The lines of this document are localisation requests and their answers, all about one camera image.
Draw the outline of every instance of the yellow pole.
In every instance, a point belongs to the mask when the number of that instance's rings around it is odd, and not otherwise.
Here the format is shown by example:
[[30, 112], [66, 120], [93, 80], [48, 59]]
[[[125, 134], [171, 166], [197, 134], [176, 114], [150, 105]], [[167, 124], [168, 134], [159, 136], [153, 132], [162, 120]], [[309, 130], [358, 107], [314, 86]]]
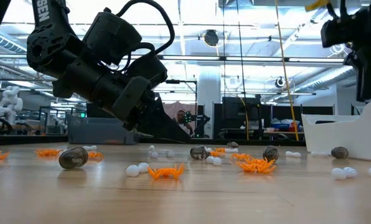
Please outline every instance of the yellow pole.
[[288, 78], [286, 77], [284, 48], [283, 48], [283, 38], [281, 37], [281, 27], [279, 26], [278, 0], [275, 0], [275, 10], [276, 10], [276, 13], [277, 13], [277, 24], [278, 24], [278, 34], [279, 34], [279, 46], [281, 47], [281, 55], [282, 55], [282, 58], [283, 58], [283, 67], [284, 67], [284, 76], [285, 76], [286, 89], [288, 91], [289, 103], [291, 104], [291, 113], [292, 113], [292, 120], [293, 120], [293, 123], [295, 125], [294, 128], [295, 128], [296, 140], [299, 141], [298, 125], [296, 124], [295, 113], [293, 111], [293, 103], [292, 103], [292, 97], [291, 97], [291, 90], [289, 89]]

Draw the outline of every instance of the gray bin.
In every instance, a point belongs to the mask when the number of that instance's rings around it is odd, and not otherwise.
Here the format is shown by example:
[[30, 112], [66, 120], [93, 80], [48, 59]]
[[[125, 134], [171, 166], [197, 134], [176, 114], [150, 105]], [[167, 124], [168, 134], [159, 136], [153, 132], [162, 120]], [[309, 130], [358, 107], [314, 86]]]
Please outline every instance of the gray bin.
[[81, 118], [68, 114], [70, 144], [137, 144], [138, 136], [116, 118]]

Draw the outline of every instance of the wooden floor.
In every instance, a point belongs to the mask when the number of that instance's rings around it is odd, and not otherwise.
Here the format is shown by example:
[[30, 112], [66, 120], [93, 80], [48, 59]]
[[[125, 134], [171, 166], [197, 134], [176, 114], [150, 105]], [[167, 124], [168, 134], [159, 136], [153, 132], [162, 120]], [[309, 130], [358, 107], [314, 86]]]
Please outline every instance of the wooden floor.
[[[0, 146], [11, 151], [0, 161], [0, 223], [371, 223], [371, 162], [312, 158], [303, 147], [281, 147], [273, 175], [243, 173], [225, 158], [215, 167], [189, 159], [191, 146], [156, 145], [160, 158], [147, 157], [148, 145], [98, 146], [101, 163], [63, 170], [58, 161], [35, 158], [38, 148], [66, 144]], [[176, 157], [164, 152], [173, 149]], [[241, 147], [261, 157], [263, 147]], [[301, 159], [285, 157], [299, 151]], [[183, 162], [180, 181], [126, 177], [128, 165], [152, 168]], [[357, 169], [356, 179], [335, 181], [334, 167]]]

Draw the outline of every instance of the ceiling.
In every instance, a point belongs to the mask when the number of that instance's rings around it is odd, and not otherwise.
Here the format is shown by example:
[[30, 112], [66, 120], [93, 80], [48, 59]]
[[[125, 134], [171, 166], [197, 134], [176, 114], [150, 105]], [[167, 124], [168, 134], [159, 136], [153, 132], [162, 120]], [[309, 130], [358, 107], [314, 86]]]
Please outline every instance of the ceiling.
[[[71, 11], [68, 15], [69, 22], [79, 38], [83, 38], [97, 13], [105, 7], [116, 13], [126, 2], [124, 0], [99, 0], [85, 3], [81, 0], [67, 0], [67, 6]], [[281, 56], [274, 1], [156, 0], [156, 2], [166, 10], [176, 32], [174, 43], [161, 55], [243, 58]], [[296, 58], [345, 57], [348, 49], [345, 49], [343, 45], [328, 49], [322, 48], [320, 30], [323, 23], [330, 19], [330, 16], [324, 9], [306, 12], [304, 4], [312, 2], [279, 0], [279, 21], [284, 56]], [[362, 5], [361, 1], [356, 0], [349, 0], [347, 4], [349, 14], [359, 10]], [[142, 35], [144, 42], [150, 42], [156, 47], [165, 43], [169, 38], [169, 31], [164, 20], [159, 12], [151, 6], [136, 4], [124, 14], [123, 19], [134, 25]], [[203, 36], [209, 29], [215, 30], [218, 36], [216, 47], [211, 47], [204, 42]], [[0, 54], [7, 54], [7, 58], [0, 56], [0, 78], [27, 80], [36, 78], [43, 80], [43, 82], [32, 82], [33, 88], [51, 89], [51, 81], [55, 80], [54, 78], [33, 71], [27, 66], [24, 57], [13, 58], [13, 56], [25, 53], [27, 36], [33, 30], [34, 18], [31, 0], [12, 0], [0, 26]], [[145, 54], [145, 52], [138, 50], [134, 54]], [[207, 65], [207, 62], [188, 59], [163, 60], [162, 62], [168, 69], [169, 79], [178, 80], [197, 80], [200, 75], [200, 67]], [[230, 63], [218, 60], [210, 62], [209, 65], [220, 67], [222, 78], [226, 79], [226, 85], [230, 91], [240, 91], [240, 86], [242, 86], [240, 77], [242, 75], [247, 91], [284, 91], [284, 89], [277, 89], [274, 86], [275, 80], [278, 77], [283, 77], [284, 71], [280, 62], [245, 63], [243, 69], [241, 61]], [[332, 69], [341, 66], [341, 63], [337, 63]], [[291, 86], [297, 86], [328, 71], [328, 68], [324, 64], [299, 63], [289, 64], [286, 71]], [[15, 85], [13, 82], [0, 82], [3, 87], [13, 84]], [[182, 91], [182, 93], [161, 95], [163, 100], [167, 102], [195, 99], [193, 94], [195, 87], [192, 85], [161, 84], [156, 90]]]

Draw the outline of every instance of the white container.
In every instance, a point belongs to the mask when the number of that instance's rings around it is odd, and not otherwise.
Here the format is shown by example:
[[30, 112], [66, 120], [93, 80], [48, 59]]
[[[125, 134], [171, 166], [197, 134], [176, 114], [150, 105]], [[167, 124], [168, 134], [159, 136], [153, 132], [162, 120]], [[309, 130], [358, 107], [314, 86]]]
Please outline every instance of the white container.
[[[304, 137], [309, 152], [326, 152], [337, 146], [349, 150], [349, 157], [371, 161], [371, 102], [360, 116], [302, 114]], [[316, 124], [316, 121], [335, 123]]]

